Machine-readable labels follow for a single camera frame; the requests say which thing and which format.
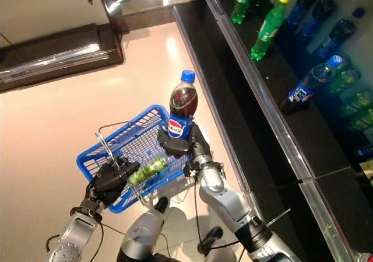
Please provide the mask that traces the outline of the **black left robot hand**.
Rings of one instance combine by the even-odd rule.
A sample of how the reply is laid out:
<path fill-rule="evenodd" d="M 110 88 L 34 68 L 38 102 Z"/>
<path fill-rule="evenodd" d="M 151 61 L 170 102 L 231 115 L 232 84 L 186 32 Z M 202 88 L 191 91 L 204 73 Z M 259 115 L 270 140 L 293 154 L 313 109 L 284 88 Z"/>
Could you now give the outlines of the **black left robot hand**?
<path fill-rule="evenodd" d="M 139 168 L 139 162 L 130 162 L 127 158 L 115 155 L 114 158 L 102 165 L 93 180 L 87 185 L 82 204 L 92 207 L 94 202 L 100 202 L 104 208 L 109 207 L 119 198 L 129 177 Z"/>

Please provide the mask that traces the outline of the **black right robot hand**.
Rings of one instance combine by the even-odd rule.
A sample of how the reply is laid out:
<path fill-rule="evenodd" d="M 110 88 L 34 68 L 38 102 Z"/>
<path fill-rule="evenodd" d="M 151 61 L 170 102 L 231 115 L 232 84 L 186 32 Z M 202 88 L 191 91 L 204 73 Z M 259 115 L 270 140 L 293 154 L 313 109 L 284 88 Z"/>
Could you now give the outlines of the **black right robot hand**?
<path fill-rule="evenodd" d="M 191 155 L 192 161 L 200 165 L 213 160 L 210 146 L 195 122 L 192 122 L 187 139 L 171 138 L 161 127 L 157 133 L 157 141 L 168 156 L 180 158 L 183 155 Z"/>

